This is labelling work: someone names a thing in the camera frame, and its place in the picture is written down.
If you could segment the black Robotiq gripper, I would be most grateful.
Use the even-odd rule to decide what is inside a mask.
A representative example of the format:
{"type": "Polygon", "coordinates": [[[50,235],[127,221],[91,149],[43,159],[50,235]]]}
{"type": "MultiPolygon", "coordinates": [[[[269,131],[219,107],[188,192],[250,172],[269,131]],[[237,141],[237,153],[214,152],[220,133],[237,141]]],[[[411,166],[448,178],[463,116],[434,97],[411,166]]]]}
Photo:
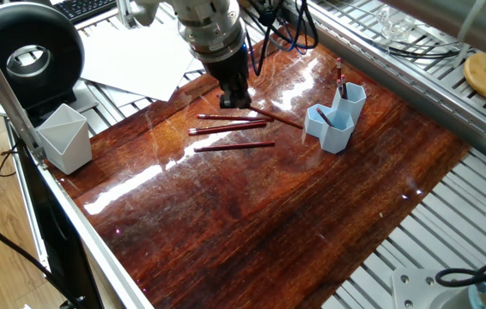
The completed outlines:
{"type": "Polygon", "coordinates": [[[248,93],[248,50],[243,45],[234,55],[229,58],[213,63],[204,63],[207,73],[213,76],[220,84],[222,94],[219,97],[221,109],[249,108],[251,96],[248,93]]]}

